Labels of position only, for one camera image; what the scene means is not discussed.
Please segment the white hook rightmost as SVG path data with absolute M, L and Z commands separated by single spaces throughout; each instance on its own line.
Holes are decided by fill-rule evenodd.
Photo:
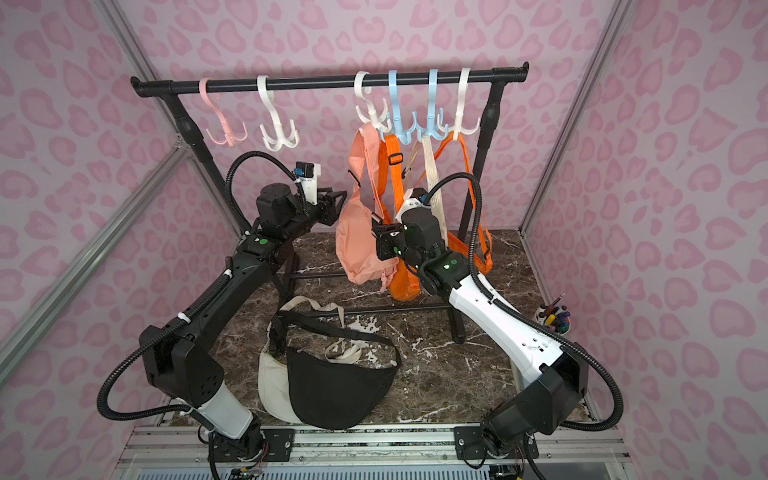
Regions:
M 463 126 L 470 73 L 471 69 L 469 67 L 465 67 L 461 70 L 459 76 L 454 123 L 449 128 L 449 132 L 452 134 L 452 139 L 454 141 L 458 141 L 461 136 L 472 135 L 476 133 L 480 128 L 480 119 L 477 120 L 473 128 L 465 128 Z

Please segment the light blue hook right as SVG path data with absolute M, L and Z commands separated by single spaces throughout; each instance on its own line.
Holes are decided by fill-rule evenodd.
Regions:
M 443 121 L 443 109 L 437 108 L 438 70 L 431 69 L 428 74 L 428 104 L 427 116 L 424 126 L 418 123 L 416 113 L 413 113 L 414 126 L 416 127 L 417 140 L 423 143 L 427 138 L 442 141 L 447 137 L 448 127 Z

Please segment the orange sling bag front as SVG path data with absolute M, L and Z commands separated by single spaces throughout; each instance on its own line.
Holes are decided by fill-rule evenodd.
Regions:
M 387 166 L 389 168 L 389 177 L 391 179 L 393 191 L 394 210 L 391 218 L 398 213 L 405 201 L 405 190 L 403 185 L 403 161 L 399 140 L 395 135 L 388 135 L 380 146 L 379 168 Z M 419 279 L 410 273 L 406 264 L 399 260 L 397 270 L 392 282 L 388 286 L 392 297 L 398 301 L 410 301 L 415 299 L 420 293 Z

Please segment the white hook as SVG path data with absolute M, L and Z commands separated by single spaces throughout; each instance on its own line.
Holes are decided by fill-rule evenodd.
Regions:
M 368 98 L 372 88 L 363 86 L 367 75 L 367 71 L 358 71 L 355 75 L 353 82 L 354 95 L 359 102 L 362 102 L 365 105 L 366 111 L 363 112 L 360 105 L 356 105 L 355 110 L 359 120 L 363 124 L 372 125 L 380 134 L 381 139 L 384 139 L 385 135 L 390 133 L 392 129 L 392 123 L 389 116 L 389 105 L 387 101 L 383 99 L 382 110 L 379 112 L 374 102 Z
M 449 128 L 449 132 L 452 134 L 452 139 L 454 141 L 458 141 L 461 136 L 472 135 L 476 133 L 480 128 L 480 119 L 477 120 L 473 128 L 465 128 L 463 126 L 470 73 L 471 69 L 469 67 L 465 67 L 461 70 L 459 76 L 454 123 Z
M 285 132 L 281 117 L 273 103 L 274 94 L 267 88 L 267 80 L 267 75 L 260 75 L 257 77 L 257 93 L 263 106 L 268 111 L 274 130 L 274 134 L 270 136 L 267 133 L 265 125 L 260 125 L 264 146 L 270 152 L 278 152 L 284 148 L 294 149 L 300 142 L 299 132 L 297 131 L 293 120 L 289 122 L 290 132 Z

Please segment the light blue hook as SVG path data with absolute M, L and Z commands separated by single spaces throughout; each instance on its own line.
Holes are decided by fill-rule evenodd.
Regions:
M 414 126 L 416 127 L 417 140 L 423 143 L 427 138 L 442 141 L 447 137 L 448 127 L 443 121 L 443 109 L 437 108 L 438 70 L 431 69 L 428 74 L 428 104 L 427 116 L 424 126 L 418 123 L 416 113 L 413 113 Z
M 396 139 L 404 144 L 409 145 L 411 144 L 414 139 L 417 139 L 418 141 L 421 140 L 420 134 L 417 132 L 417 124 L 413 123 L 413 125 L 406 129 L 403 125 L 403 116 L 401 112 L 401 106 L 399 102 L 399 92 L 398 92 L 398 83 L 397 83 L 397 71 L 396 70 L 389 70 L 387 75 L 387 81 L 388 81 L 388 91 L 389 91 L 389 97 L 391 101 L 391 121 L 392 121 L 392 128 L 391 133 L 396 137 Z

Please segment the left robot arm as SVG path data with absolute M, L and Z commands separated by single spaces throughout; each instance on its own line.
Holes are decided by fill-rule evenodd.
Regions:
M 259 418 L 225 384 L 223 367 L 210 350 L 228 322 L 262 285 L 287 290 L 277 273 L 291 261 L 293 243 L 316 224 L 331 226 L 347 194 L 329 187 L 304 201 L 284 183 L 264 187 L 257 198 L 258 217 L 246 231 L 223 273 L 185 311 L 164 327 L 148 327 L 140 336 L 148 382 L 173 398 L 173 406 L 205 427 L 209 457 L 251 460 L 261 454 Z

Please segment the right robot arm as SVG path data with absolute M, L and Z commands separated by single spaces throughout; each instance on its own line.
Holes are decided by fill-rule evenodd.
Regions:
M 385 224 L 374 214 L 372 235 L 381 260 L 397 258 L 418 277 L 421 287 L 445 299 L 471 319 L 510 357 L 523 389 L 481 421 L 485 452 L 513 452 L 527 434 L 553 433 L 583 399 L 588 364 L 563 343 L 507 313 L 510 304 L 465 254 L 446 246 L 431 210 L 417 206 Z

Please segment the pink multi-prong hook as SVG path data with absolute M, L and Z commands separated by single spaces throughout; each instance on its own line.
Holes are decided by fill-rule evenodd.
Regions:
M 216 145 L 222 146 L 226 145 L 228 147 L 235 147 L 239 142 L 245 141 L 249 134 L 246 128 L 245 123 L 242 123 L 242 133 L 236 134 L 233 130 L 230 122 L 224 115 L 223 111 L 217 106 L 217 104 L 214 102 L 214 98 L 211 96 L 211 94 L 208 91 L 208 82 L 210 81 L 209 77 L 204 77 L 199 80 L 198 83 L 198 89 L 199 89 L 199 95 L 204 102 L 204 104 L 215 114 L 217 120 L 219 121 L 223 138 L 222 139 L 216 139 L 214 135 L 211 133 L 209 129 L 206 130 L 206 133 L 209 137 L 209 139 Z

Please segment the pink pen cup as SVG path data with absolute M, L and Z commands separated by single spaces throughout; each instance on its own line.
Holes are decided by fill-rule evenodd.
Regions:
M 550 331 L 565 336 L 571 329 L 571 313 L 562 299 L 563 294 L 551 303 L 541 304 L 535 312 L 535 319 Z

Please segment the pink sling bag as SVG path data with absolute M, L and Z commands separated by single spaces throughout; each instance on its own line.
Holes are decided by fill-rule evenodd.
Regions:
M 354 137 L 348 173 L 354 180 L 353 190 L 337 222 L 336 254 L 351 282 L 379 280 L 380 290 L 385 291 L 394 279 L 397 261 L 378 258 L 372 225 L 374 219 L 390 221 L 383 204 L 388 185 L 386 145 L 369 124 L 359 128 Z

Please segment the black clothes rack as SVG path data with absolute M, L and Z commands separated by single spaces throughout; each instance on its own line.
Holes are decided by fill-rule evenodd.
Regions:
M 480 131 L 478 137 L 477 153 L 473 164 L 473 174 L 481 178 L 485 166 L 488 150 L 491 146 L 494 132 L 497 128 L 501 112 L 501 101 L 504 95 L 505 87 L 510 83 L 523 83 L 528 77 L 530 69 L 529 62 L 524 62 L 518 67 L 496 67 L 491 70 L 470 71 L 468 83 L 489 83 L 490 90 L 485 108 L 480 117 Z M 453 84 L 460 82 L 459 71 L 443 71 L 437 74 L 438 84 Z M 240 214 L 235 214 L 231 207 L 231 202 L 226 197 L 225 178 L 222 177 L 220 170 L 215 165 L 213 155 L 210 152 L 203 134 L 197 123 L 192 119 L 185 106 L 179 99 L 179 95 L 192 95 L 200 92 L 198 83 L 194 81 L 173 81 L 173 80 L 153 80 L 143 81 L 137 77 L 131 77 L 131 86 L 135 93 L 143 98 L 157 98 L 167 107 L 170 116 L 175 123 L 176 129 L 180 133 L 182 140 L 191 148 L 199 164 L 203 167 L 203 177 L 209 180 L 213 186 L 214 193 L 218 194 L 224 201 L 228 213 L 235 219 L 235 231 L 244 235 L 248 230 L 248 221 L 241 219 Z M 257 79 L 225 79 L 213 80 L 210 89 L 213 93 L 238 93 L 257 91 Z M 388 74 L 366 75 L 362 80 L 361 87 L 385 87 L 388 86 Z M 353 88 L 353 75 L 336 75 L 320 77 L 299 77 L 299 78 L 273 78 L 266 79 L 266 90 L 268 91 L 294 91 L 294 90 L 321 90 L 321 89 L 340 89 Z M 398 86 L 427 85 L 428 73 L 405 73 L 398 74 Z M 459 228 L 459 237 L 464 240 L 469 228 L 471 200 L 469 193 L 466 196 L 462 211 L 461 223 Z M 298 268 L 298 255 L 294 255 L 288 260 L 288 270 L 283 277 L 282 284 L 279 287 L 290 287 L 287 293 L 293 293 L 296 280 L 306 280 L 310 275 L 296 273 Z M 459 313 L 453 307 L 447 304 L 435 304 L 419 307 L 381 307 L 368 308 L 355 311 L 355 313 L 373 314 L 373 313 L 395 313 L 408 311 L 426 311 L 426 310 L 446 310 L 448 314 L 448 325 L 450 326 L 451 336 L 454 343 L 461 344 L 466 341 L 466 331 L 464 327 L 465 316 Z

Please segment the light blue hook left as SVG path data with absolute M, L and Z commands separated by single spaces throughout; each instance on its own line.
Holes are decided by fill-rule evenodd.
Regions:
M 398 92 L 398 83 L 397 83 L 397 71 L 396 70 L 389 70 L 387 75 L 387 81 L 388 81 L 388 91 L 389 91 L 389 97 L 391 101 L 391 121 L 392 121 L 392 128 L 391 133 L 396 137 L 396 139 L 404 144 L 409 145 L 411 144 L 414 139 L 417 139 L 418 141 L 421 140 L 420 134 L 417 132 L 417 124 L 413 123 L 413 125 L 406 129 L 403 125 L 403 116 L 401 112 L 401 106 L 399 102 L 399 92 Z

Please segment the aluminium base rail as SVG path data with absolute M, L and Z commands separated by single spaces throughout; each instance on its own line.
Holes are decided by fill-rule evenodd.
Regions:
M 241 479 L 635 479 L 618 430 L 558 430 L 527 440 L 528 452 L 481 459 L 472 424 L 368 424 L 346 431 L 267 426 L 275 441 L 262 462 L 239 463 Z M 196 427 L 138 427 L 115 479 L 208 479 L 208 449 Z

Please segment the black sling bag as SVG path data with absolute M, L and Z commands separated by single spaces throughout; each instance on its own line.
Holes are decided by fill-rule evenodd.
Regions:
M 292 326 L 325 337 L 388 347 L 394 343 L 373 333 L 333 326 L 292 311 L 281 311 L 271 321 L 269 348 L 286 355 L 288 396 L 298 419 L 326 430 L 358 425 L 390 390 L 401 366 L 400 352 L 394 351 L 394 364 L 386 368 L 333 363 L 290 346 L 288 331 Z

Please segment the white orange sling bag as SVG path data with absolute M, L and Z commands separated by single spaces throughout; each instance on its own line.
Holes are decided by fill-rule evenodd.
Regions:
M 413 148 L 412 155 L 408 161 L 404 160 L 404 156 L 400 150 L 400 143 L 394 135 L 386 138 L 387 155 L 389 172 L 392 179 L 394 206 L 395 212 L 403 204 L 405 198 L 405 187 L 407 186 L 410 170 L 409 168 L 415 162 L 419 153 L 423 154 L 424 167 L 427 186 L 432 189 L 437 185 L 440 180 L 439 173 L 436 165 L 436 155 L 432 146 L 431 138 L 427 138 L 423 143 L 418 142 L 418 145 Z

